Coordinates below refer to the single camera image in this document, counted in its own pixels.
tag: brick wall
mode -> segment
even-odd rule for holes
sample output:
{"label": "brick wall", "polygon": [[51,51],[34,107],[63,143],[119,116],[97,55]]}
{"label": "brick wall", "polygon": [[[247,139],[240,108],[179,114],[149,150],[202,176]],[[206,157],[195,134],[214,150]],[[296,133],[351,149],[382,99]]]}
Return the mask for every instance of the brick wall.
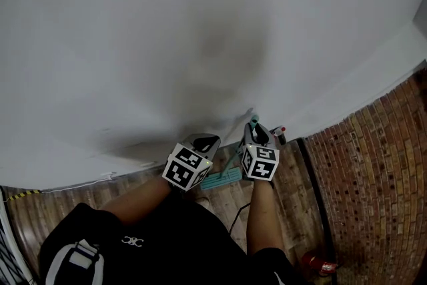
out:
{"label": "brick wall", "polygon": [[339,284],[411,284],[427,249],[427,71],[305,143]]}

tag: forearm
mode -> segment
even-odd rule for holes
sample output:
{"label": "forearm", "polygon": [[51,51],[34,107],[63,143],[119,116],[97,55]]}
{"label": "forearm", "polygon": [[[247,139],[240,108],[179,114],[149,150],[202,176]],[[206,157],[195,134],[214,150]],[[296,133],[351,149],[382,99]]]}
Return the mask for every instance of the forearm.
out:
{"label": "forearm", "polygon": [[246,235],[248,255],[269,247],[284,250],[273,188],[266,181],[254,182]]}
{"label": "forearm", "polygon": [[113,213],[123,224],[134,224],[152,212],[170,192],[167,180],[159,176],[108,202],[101,210]]}

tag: wooden floor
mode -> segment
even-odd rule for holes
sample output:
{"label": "wooden floor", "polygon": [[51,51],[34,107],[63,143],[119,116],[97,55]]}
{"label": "wooden floor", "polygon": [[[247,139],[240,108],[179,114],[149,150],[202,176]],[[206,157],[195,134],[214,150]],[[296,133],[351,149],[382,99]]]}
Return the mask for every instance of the wooden floor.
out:
{"label": "wooden floor", "polygon": [[[221,149],[213,161],[211,173],[219,172],[227,162],[231,148]],[[7,202],[11,225],[18,244],[34,272],[38,273],[37,255],[47,235],[80,202],[100,208],[110,199],[144,183],[162,170],[138,172],[74,190],[34,194]],[[329,278],[320,278],[301,264],[302,256],[316,250],[324,256],[324,233],[320,215],[304,161],[296,142],[291,141],[280,151],[280,165],[274,176],[275,197],[285,242],[286,256],[296,270],[315,284],[327,284]],[[11,196],[22,189],[4,187],[5,195]],[[230,228],[238,210],[250,202],[252,183],[240,181],[215,189],[201,191],[199,187],[187,193],[188,198],[207,197],[210,210]],[[242,210],[232,238],[246,250],[246,224],[249,208]]]}

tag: white curved backdrop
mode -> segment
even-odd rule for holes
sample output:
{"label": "white curved backdrop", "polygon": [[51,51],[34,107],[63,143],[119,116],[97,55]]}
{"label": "white curved backdrop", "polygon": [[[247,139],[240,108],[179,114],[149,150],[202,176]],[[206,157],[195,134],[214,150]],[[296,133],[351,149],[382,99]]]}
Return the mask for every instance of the white curved backdrop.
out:
{"label": "white curved backdrop", "polygon": [[[252,112],[288,138],[310,133],[425,58],[408,24],[420,2],[0,0],[0,184],[141,170],[187,133],[238,140]],[[402,55],[369,91],[348,85],[354,103],[316,115],[364,63]]]}

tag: logo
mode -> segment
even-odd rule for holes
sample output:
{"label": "logo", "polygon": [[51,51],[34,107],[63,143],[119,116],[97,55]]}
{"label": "logo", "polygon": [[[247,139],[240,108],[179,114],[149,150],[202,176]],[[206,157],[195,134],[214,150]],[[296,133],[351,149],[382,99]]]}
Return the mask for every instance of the logo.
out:
{"label": "logo", "polygon": [[209,169],[210,169],[210,167],[208,167],[205,170],[201,171],[197,175],[197,177],[195,178],[195,180],[194,180],[194,182],[193,182],[193,184],[191,186],[193,187],[193,186],[198,185],[205,178],[205,176],[206,176],[207,172],[209,171]]}
{"label": "logo", "polygon": [[189,181],[193,178],[193,175],[194,172],[185,168],[185,166],[172,161],[165,176],[173,183],[186,188]]}
{"label": "logo", "polygon": [[263,158],[265,160],[276,160],[274,151],[275,150],[270,150],[266,148],[257,148],[256,153],[258,158]]}
{"label": "logo", "polygon": [[138,238],[130,238],[129,236],[125,236],[125,238],[122,240],[124,244],[128,244],[135,247],[142,247],[142,242],[144,240],[138,239]]}
{"label": "logo", "polygon": [[260,178],[270,178],[275,164],[256,162],[252,175]]}
{"label": "logo", "polygon": [[248,150],[246,150],[245,155],[243,156],[242,164],[246,173],[248,173],[249,168],[251,167],[251,164],[252,164],[252,156]]}
{"label": "logo", "polygon": [[200,156],[194,154],[186,148],[183,148],[181,151],[179,151],[179,153],[176,155],[176,158],[195,169],[197,169],[202,159]]}

